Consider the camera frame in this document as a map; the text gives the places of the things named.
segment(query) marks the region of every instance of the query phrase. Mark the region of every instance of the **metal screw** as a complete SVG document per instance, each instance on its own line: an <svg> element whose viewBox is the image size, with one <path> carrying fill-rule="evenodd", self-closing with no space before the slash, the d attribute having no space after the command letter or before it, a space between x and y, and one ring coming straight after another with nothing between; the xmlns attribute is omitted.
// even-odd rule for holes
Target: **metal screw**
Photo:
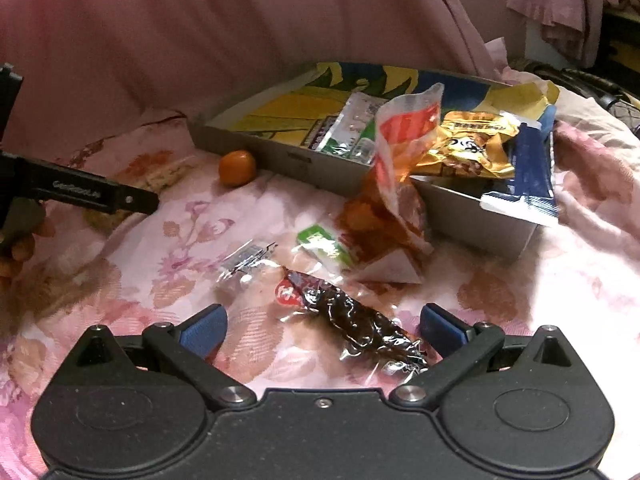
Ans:
<svg viewBox="0 0 640 480"><path fill-rule="evenodd" d="M254 396L254 393L246 386L227 386L222 388L218 397L229 404L241 404L247 402Z"/></svg>
<svg viewBox="0 0 640 480"><path fill-rule="evenodd" d="M394 392L396 397L404 402L418 402L427 396L427 392L420 386L398 386Z"/></svg>
<svg viewBox="0 0 640 480"><path fill-rule="evenodd" d="M330 408L334 405L331 399L316 399L315 405L318 408Z"/></svg>

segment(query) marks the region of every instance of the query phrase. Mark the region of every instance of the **red label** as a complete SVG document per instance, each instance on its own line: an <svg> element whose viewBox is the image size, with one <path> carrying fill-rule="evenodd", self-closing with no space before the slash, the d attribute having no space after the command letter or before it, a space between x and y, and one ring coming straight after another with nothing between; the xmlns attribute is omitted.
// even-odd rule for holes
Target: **red label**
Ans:
<svg viewBox="0 0 640 480"><path fill-rule="evenodd" d="M302 296L296 291L291 282L284 278L275 290L276 301L285 306L303 306Z"/></svg>
<svg viewBox="0 0 640 480"><path fill-rule="evenodd" d="M393 145L409 142L428 134L438 125L440 119L440 103L414 112L394 115L380 124L380 133L386 141Z"/></svg>

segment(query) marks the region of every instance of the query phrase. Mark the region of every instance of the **yellow snack bag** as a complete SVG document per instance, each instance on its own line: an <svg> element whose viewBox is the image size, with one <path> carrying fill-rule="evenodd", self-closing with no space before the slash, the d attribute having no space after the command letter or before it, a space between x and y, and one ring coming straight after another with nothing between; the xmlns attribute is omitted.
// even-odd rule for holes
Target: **yellow snack bag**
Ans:
<svg viewBox="0 0 640 480"><path fill-rule="evenodd" d="M515 169L502 144L515 137L519 127L520 121L511 114L449 112L413 173L513 178Z"/></svg>

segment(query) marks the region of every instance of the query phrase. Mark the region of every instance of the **human hand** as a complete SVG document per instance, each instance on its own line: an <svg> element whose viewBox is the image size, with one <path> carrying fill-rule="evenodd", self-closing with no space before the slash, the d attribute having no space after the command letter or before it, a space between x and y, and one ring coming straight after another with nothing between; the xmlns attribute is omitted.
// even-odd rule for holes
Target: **human hand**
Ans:
<svg viewBox="0 0 640 480"><path fill-rule="evenodd" d="M45 218L42 224L34 229L33 234L25 235L14 242L11 246L11 257L0 257L0 292L5 292L11 287L11 282L20 274L22 265L33 256L36 246L33 235L51 238L55 233L52 222Z"/></svg>

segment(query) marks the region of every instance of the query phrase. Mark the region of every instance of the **orange plastic bag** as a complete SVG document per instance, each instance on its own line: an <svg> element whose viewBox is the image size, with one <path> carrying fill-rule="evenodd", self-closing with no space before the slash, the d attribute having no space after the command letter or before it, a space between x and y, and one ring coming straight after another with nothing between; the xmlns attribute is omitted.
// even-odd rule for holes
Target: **orange plastic bag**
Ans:
<svg viewBox="0 0 640 480"><path fill-rule="evenodd" d="M424 257L424 202L409 181L436 139L444 86L398 96L376 114L376 158L361 193L349 200L337 225L358 248L358 280L420 283Z"/></svg>

